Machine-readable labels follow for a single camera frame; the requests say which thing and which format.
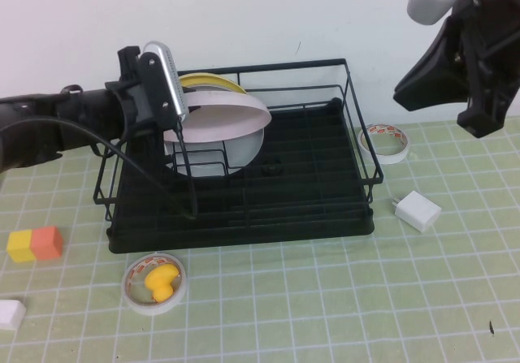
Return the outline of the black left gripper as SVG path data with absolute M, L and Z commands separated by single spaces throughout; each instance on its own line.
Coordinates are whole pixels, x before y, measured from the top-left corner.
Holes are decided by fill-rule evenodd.
M 117 52 L 120 77 L 105 83 L 119 103 L 123 138 L 163 136 L 163 66 L 159 56 L 137 45 Z M 195 88 L 183 87 L 184 93 Z

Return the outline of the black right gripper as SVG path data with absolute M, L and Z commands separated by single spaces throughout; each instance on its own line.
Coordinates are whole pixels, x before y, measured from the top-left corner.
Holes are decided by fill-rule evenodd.
M 457 124 L 482 138 L 504 127 L 519 89 L 519 0 L 457 0 L 451 17 L 461 26 L 442 25 L 395 87 L 393 99 L 416 111 L 464 102 L 470 95 Z M 505 100 L 494 101 L 496 93 Z

